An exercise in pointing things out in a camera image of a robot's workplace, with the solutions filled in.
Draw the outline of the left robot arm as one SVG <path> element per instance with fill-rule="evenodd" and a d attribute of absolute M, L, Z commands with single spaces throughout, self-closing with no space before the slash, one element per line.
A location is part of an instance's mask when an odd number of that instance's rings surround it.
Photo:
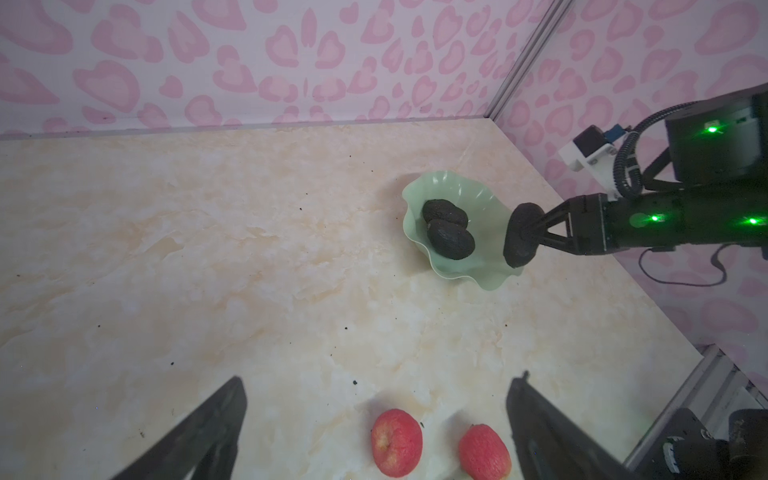
<path fill-rule="evenodd" d="M 120 479 L 228 479 L 247 409 L 233 377 L 131 465 Z M 526 479 L 764 479 L 767 412 L 741 409 L 728 417 L 728 437 L 712 437 L 689 409 L 663 425 L 635 467 L 620 465 L 567 419 L 522 375 L 512 380 L 506 410 Z"/>

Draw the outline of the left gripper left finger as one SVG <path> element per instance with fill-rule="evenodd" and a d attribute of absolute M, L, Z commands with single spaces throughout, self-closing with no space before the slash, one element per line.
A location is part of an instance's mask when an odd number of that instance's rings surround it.
<path fill-rule="evenodd" d="M 229 479 L 246 410 L 243 381 L 234 376 L 115 477 Z"/>

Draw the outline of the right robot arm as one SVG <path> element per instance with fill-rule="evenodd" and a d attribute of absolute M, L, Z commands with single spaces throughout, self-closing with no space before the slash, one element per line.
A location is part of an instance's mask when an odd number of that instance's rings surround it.
<path fill-rule="evenodd" d="M 590 141 L 623 143 L 613 160 L 615 200 L 572 197 L 545 212 L 523 203 L 507 225 L 504 258 L 527 264 L 544 246 L 597 256 L 679 245 L 767 247 L 767 87 L 658 111 L 634 127 L 593 128 Z"/>

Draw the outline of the red apple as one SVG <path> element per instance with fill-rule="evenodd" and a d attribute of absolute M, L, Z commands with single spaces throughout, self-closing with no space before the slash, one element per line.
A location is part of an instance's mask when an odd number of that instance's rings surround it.
<path fill-rule="evenodd" d="M 420 423 L 401 409 L 383 412 L 371 429 L 371 449 L 380 472 L 390 478 L 409 475 L 423 452 Z"/>
<path fill-rule="evenodd" d="M 474 480 L 501 480 L 511 473 L 510 453 L 488 425 L 472 425 L 458 443 L 461 468 Z"/>

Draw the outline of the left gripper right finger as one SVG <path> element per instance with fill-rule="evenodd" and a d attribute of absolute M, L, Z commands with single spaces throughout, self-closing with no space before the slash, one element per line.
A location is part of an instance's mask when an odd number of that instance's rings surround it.
<path fill-rule="evenodd" d="M 528 382 L 512 380 L 507 397 L 516 456 L 525 479 L 636 479 Z"/>

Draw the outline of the dark avocado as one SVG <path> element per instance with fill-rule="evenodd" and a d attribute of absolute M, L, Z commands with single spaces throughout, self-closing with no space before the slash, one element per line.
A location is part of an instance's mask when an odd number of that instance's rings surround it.
<path fill-rule="evenodd" d="M 503 247 L 506 263 L 512 268 L 527 265 L 536 255 L 539 241 L 531 226 L 544 215 L 535 203 L 522 203 L 510 215 Z"/>
<path fill-rule="evenodd" d="M 422 206 L 422 218 L 429 224 L 433 220 L 442 220 L 462 228 L 467 228 L 469 219 L 464 210 L 445 199 L 431 199 Z"/>
<path fill-rule="evenodd" d="M 430 221 L 427 224 L 427 237 L 436 253 L 451 260 L 465 259 L 475 250 L 475 240 L 471 233 L 445 220 Z"/>

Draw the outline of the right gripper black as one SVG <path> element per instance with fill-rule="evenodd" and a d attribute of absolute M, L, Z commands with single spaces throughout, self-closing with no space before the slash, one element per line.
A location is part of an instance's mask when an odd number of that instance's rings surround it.
<path fill-rule="evenodd" d="M 583 256 L 611 254 L 614 245 L 606 220 L 608 205 L 608 196 L 603 193 L 574 197 L 548 211 L 533 203 L 527 230 L 538 245 L 547 248 Z M 552 228 L 557 234 L 550 233 Z"/>

